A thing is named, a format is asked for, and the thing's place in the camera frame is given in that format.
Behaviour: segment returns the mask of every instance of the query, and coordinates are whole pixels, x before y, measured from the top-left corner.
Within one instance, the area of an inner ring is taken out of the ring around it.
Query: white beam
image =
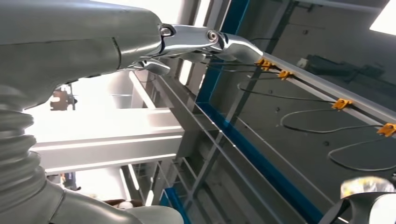
[[[26,133],[50,175],[175,158],[184,130],[158,108],[40,113]]]

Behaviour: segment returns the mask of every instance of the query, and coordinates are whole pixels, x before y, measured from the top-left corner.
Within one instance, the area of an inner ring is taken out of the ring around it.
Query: metal rail
[[[332,98],[334,100],[337,100],[339,98],[343,98],[351,100],[353,102],[353,106],[360,111],[365,112],[367,116],[353,109],[350,109],[349,111],[353,110],[357,113],[350,112],[350,114],[363,120],[368,124],[378,124],[378,122],[374,121],[374,119],[376,118],[383,121],[384,123],[396,123],[396,112],[384,106],[374,103],[373,101],[370,101],[364,97],[359,96],[356,93],[339,87],[329,81],[326,81],[312,73],[309,73],[295,65],[289,64],[288,62],[285,62],[270,54],[263,53],[263,58],[268,60],[272,64],[275,64],[278,68],[293,73],[293,75],[298,79],[289,78],[287,80],[291,81],[292,83],[298,85],[299,87],[307,90],[308,92],[314,94],[321,99],[328,100],[329,98]]]

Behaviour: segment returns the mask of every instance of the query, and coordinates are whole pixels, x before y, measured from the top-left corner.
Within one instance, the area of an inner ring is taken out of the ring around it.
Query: bolt
[[[161,32],[161,36],[171,36],[172,35],[172,30],[167,27],[161,28],[160,32]]]
[[[211,41],[211,42],[214,42],[214,41],[216,41],[217,39],[218,39],[218,35],[217,35],[217,33],[216,32],[214,32],[213,30],[210,30],[209,32],[208,32],[208,39]]]

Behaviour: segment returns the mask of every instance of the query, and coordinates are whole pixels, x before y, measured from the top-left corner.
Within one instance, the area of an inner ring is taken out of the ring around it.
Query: ceiling light
[[[120,168],[120,176],[121,176],[122,186],[124,187],[125,195],[127,196],[126,200],[130,202],[132,200],[131,194],[129,193],[127,182],[125,181],[124,172],[122,171],[121,168]]]
[[[370,30],[396,35],[396,0],[390,0],[381,14],[371,25]]]
[[[145,206],[151,206],[151,204],[153,203],[153,199],[154,199],[154,192],[153,190],[150,190],[147,195]]]
[[[129,172],[131,173],[132,181],[134,182],[135,189],[139,190],[139,188],[140,188],[139,182],[137,181],[135,170],[132,167],[132,164],[128,164],[128,169],[129,169]]]

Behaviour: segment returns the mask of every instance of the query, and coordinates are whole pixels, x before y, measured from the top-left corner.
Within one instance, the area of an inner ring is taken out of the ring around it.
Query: steel frame
[[[331,7],[342,7],[346,9],[351,9],[351,10],[359,10],[359,11],[364,11],[364,12],[372,12],[376,13],[379,11],[377,8],[372,8],[372,7],[355,7],[351,5],[334,5],[334,2],[330,2],[329,4],[325,4],[326,6],[331,6]],[[282,24],[284,23],[285,20],[288,20],[289,17],[285,15],[287,12],[289,12],[289,16],[291,14],[290,11],[294,8],[294,4],[290,1],[283,1],[283,5],[279,9],[276,19],[273,21],[272,24],[272,29],[270,29],[270,33],[268,33],[271,36],[274,36],[275,34],[281,34],[282,33]],[[235,27],[235,32],[238,30],[239,24],[234,24]],[[266,46],[266,49],[269,48],[269,52],[273,50],[274,47],[270,47],[269,45]],[[270,61],[271,63],[275,64],[278,68],[286,71],[290,71],[294,74],[296,78],[289,78],[288,81],[292,82],[293,84],[303,88],[304,90],[312,93],[313,95],[325,99],[325,100],[337,100],[338,98],[345,98],[352,100],[354,102],[354,106],[357,109],[345,109],[344,111],[351,114],[352,116],[355,116],[364,122],[368,124],[379,124],[379,120],[384,121],[386,123],[395,123],[396,122],[396,113],[394,111],[391,111],[383,106],[380,106],[372,101],[369,101],[357,94],[354,94],[348,90],[345,90],[339,86],[336,86],[328,81],[325,81],[305,70],[302,70],[294,65],[291,65],[283,60],[280,60],[268,53],[264,53],[263,58]],[[260,73],[256,71],[253,75],[252,78],[258,77]],[[249,96],[249,93],[240,93],[236,100],[234,101],[231,110],[229,111],[228,115],[226,118],[222,117],[221,114],[219,114],[215,109],[210,106],[210,99],[212,97],[212,93],[214,92],[214,89],[216,88],[217,82],[220,77],[220,72],[216,72],[213,70],[208,70],[205,80],[202,84],[201,92],[198,94],[197,97],[197,104],[199,108],[212,120],[216,123],[216,125],[222,130],[225,131],[227,128],[232,128],[235,120],[237,119],[238,114],[241,112],[246,99]],[[248,89],[253,89],[255,85],[255,82],[251,82],[248,85]],[[224,133],[225,137],[228,138],[231,142],[235,142],[238,140],[246,140],[243,139],[243,137],[239,135],[232,135],[230,132]],[[219,135],[219,137],[216,139],[216,143],[219,143],[220,140],[223,138],[223,133]],[[251,147],[254,150],[257,151],[252,145],[243,145],[242,147]],[[209,173],[207,170],[211,168],[211,164],[207,164],[201,169],[200,174],[201,176],[198,175],[199,178],[197,178],[197,184],[195,184],[196,187],[200,187],[202,184],[203,180],[206,178],[207,173]],[[258,168],[259,171],[266,177],[266,174],[263,173],[263,170]],[[292,185],[291,183],[287,183],[282,181],[284,178],[282,175],[278,174],[277,172],[271,173],[273,177],[278,178],[281,180],[283,184],[280,186],[281,188],[285,187],[290,187]],[[191,194],[189,197],[189,200],[193,200],[194,194]],[[300,212],[300,214],[306,219],[308,223],[317,223],[319,219],[321,218],[322,214],[315,210],[312,207],[312,204],[307,201],[306,198],[303,196],[298,196],[298,197],[289,197],[288,201],[290,204]]]

